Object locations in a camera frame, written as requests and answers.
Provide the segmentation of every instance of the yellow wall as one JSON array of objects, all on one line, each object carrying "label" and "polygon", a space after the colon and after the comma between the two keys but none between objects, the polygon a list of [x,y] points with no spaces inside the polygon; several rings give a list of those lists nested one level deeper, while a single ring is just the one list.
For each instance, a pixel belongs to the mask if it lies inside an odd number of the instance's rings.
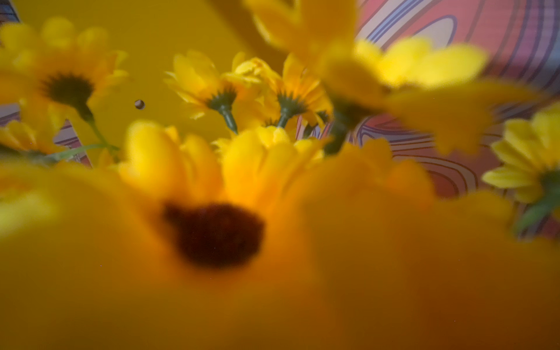
[{"label": "yellow wall", "polygon": [[[208,54],[221,72],[231,69],[238,51],[252,54],[248,45],[204,0],[13,0],[23,22],[40,27],[50,16],[62,15],[79,30],[102,26],[110,31],[111,46],[129,53],[123,68],[133,81],[108,98],[97,112],[100,129],[109,142],[121,145],[127,125],[140,118],[174,124],[182,133],[195,132],[208,140],[227,135],[218,115],[190,120],[185,104],[162,82],[172,69],[175,53],[196,49]],[[134,102],[142,99],[144,110]],[[84,144],[96,143],[85,125],[75,125]]]}]

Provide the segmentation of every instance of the yellow background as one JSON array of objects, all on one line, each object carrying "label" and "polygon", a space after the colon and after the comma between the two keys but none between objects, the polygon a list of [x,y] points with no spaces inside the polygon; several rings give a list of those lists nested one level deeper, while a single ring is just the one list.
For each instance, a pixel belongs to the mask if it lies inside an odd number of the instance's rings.
[{"label": "yellow background", "polygon": [[[258,37],[249,14],[238,0],[13,0],[22,22],[40,28],[51,16],[64,16],[78,31],[89,26],[109,30],[111,47],[129,54],[122,68],[132,81],[111,95],[94,111],[101,131],[110,143],[122,145],[127,126],[136,119],[153,119],[175,125],[184,134],[193,132],[209,141],[226,136],[227,128],[218,114],[198,120],[164,83],[164,71],[172,70],[176,53],[188,49],[206,53],[220,72],[231,69],[239,51],[269,59],[279,68],[280,53]],[[143,110],[134,107],[138,99]],[[74,125],[83,144],[97,143],[85,123]],[[96,152],[90,154],[96,162]]]}]

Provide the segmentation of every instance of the dark flower center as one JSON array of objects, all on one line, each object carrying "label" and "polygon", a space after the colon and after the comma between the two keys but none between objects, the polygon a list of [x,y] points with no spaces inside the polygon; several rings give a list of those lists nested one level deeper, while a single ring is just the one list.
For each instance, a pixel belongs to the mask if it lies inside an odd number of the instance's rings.
[{"label": "dark flower center", "polygon": [[82,76],[58,73],[43,82],[43,89],[51,100],[78,108],[86,105],[94,86]]},{"label": "dark flower center", "polygon": [[207,268],[247,263],[260,249],[264,221],[227,203],[196,209],[168,205],[166,219],[177,229],[177,247],[190,262]]}]

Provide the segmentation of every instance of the yellow daisy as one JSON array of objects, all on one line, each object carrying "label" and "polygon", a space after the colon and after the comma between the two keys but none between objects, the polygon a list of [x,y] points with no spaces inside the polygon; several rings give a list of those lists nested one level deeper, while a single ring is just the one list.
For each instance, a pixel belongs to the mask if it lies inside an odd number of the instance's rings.
[{"label": "yellow daisy", "polygon": [[[238,56],[234,58],[234,67]],[[198,119],[214,110],[237,134],[238,129],[254,126],[253,116],[262,114],[262,106],[256,101],[260,90],[254,82],[231,72],[220,74],[203,53],[190,50],[186,55],[175,55],[173,69],[167,72],[170,78],[165,82],[193,108],[191,118]]]},{"label": "yellow daisy", "polygon": [[[334,152],[361,119],[389,112],[412,129],[433,133],[441,153],[473,153],[493,105],[538,98],[513,84],[476,81],[487,55],[472,45],[433,50],[427,39],[409,38],[383,53],[366,40],[354,41],[352,1],[300,0],[294,8],[281,0],[245,4],[262,36],[294,52],[335,95]],[[405,86],[413,88],[400,89]]]},{"label": "yellow daisy", "polygon": [[507,235],[493,194],[438,200],[386,142],[307,168],[249,131],[220,166],[140,122],[127,152],[132,187],[0,167],[25,189],[0,202],[2,348],[556,346],[556,249]]},{"label": "yellow daisy", "polygon": [[40,34],[27,24],[6,23],[0,40],[0,69],[26,87],[18,96],[25,123],[56,134],[66,119],[79,115],[104,140],[91,108],[128,77],[117,69],[124,54],[109,50],[104,29],[92,27],[77,34],[68,20],[53,17]]},{"label": "yellow daisy", "polygon": [[493,143],[492,150],[503,165],[486,172],[484,182],[515,189],[520,202],[539,201],[532,222],[555,208],[555,214],[560,213],[560,102],[537,112],[531,121],[506,121],[503,139]]},{"label": "yellow daisy", "polygon": [[324,125],[318,113],[332,114],[332,106],[320,80],[290,54],[284,62],[282,77],[263,60],[253,58],[240,63],[233,71],[243,77],[256,77],[266,84],[277,100],[271,125],[285,128],[288,121],[302,115],[309,125]]},{"label": "yellow daisy", "polygon": [[0,144],[13,150],[36,151],[44,155],[66,150],[53,142],[53,135],[39,133],[27,124],[15,120],[0,128]]}]

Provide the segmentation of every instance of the small hole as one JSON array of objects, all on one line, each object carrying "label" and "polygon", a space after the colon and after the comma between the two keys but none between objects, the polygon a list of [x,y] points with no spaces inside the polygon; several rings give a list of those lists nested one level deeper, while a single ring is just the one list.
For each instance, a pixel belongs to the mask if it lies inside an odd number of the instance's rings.
[{"label": "small hole", "polygon": [[142,100],[136,100],[136,102],[134,102],[134,107],[136,107],[136,109],[144,109],[146,104]]}]

